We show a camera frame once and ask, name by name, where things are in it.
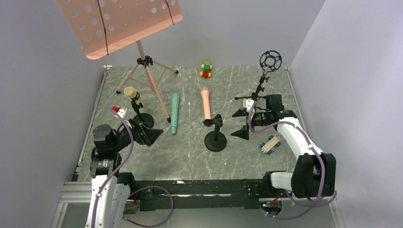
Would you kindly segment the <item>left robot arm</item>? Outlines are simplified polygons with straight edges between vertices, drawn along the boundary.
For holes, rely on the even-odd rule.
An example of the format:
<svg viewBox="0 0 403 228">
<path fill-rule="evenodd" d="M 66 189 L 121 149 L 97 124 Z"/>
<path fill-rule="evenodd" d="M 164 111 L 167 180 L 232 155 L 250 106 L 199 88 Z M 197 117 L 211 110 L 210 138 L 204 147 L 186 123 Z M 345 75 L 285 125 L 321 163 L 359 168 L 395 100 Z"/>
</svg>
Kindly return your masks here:
<svg viewBox="0 0 403 228">
<path fill-rule="evenodd" d="M 108 124 L 93 130 L 91 153 L 91 200 L 85 227 L 118 228 L 121 226 L 126 201 L 137 187 L 131 172 L 120 172 L 124 163 L 120 151 L 127 146 L 151 146 L 163 133 L 141 122 L 129 120 L 117 131 Z"/>
</svg>

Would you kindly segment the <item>black mic stand with clip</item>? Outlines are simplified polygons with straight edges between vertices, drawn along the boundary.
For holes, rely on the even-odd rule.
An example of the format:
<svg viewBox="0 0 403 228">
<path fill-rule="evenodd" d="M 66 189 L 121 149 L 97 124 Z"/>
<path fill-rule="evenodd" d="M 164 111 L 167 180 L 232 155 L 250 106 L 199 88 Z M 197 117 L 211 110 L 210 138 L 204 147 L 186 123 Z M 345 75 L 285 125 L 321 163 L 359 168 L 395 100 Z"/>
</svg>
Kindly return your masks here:
<svg viewBox="0 0 403 228">
<path fill-rule="evenodd" d="M 203 125 L 206 127 L 214 125 L 214 130 L 207 133 L 204 138 L 206 148 L 212 152 L 222 151 L 227 145 L 226 136 L 221 132 L 221 127 L 223 127 L 222 116 L 217 114 L 212 119 L 205 119 Z"/>
</svg>

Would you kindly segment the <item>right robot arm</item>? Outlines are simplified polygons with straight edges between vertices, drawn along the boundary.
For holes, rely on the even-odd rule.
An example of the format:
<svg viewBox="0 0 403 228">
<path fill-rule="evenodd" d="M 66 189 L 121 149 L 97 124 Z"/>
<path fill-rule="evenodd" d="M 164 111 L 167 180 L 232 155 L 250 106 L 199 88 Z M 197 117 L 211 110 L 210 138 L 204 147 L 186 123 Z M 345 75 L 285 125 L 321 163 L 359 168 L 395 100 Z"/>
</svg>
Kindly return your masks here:
<svg viewBox="0 0 403 228">
<path fill-rule="evenodd" d="M 309 138 L 292 110 L 286 110 L 281 95 L 264 97 L 266 108 L 257 111 L 257 101 L 251 96 L 240 97 L 241 106 L 234 117 L 246 117 L 246 124 L 232 133 L 249 139 L 249 133 L 260 133 L 273 127 L 288 143 L 297 162 L 293 172 L 268 171 L 263 177 L 265 190 L 290 191 L 297 198 L 329 197 L 335 193 L 336 158 L 324 153 Z"/>
</svg>

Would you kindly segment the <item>yellow toy microphone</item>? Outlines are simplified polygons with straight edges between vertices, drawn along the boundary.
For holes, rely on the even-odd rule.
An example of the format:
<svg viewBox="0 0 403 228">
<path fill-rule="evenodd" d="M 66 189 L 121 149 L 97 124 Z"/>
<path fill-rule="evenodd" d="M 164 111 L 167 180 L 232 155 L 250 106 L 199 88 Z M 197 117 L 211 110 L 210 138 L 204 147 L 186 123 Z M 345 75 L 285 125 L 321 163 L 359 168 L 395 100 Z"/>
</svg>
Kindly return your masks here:
<svg viewBox="0 0 403 228">
<path fill-rule="evenodd" d="M 124 89 L 124 95 L 136 102 L 142 102 L 144 100 L 140 93 L 132 86 L 128 86 Z"/>
</svg>

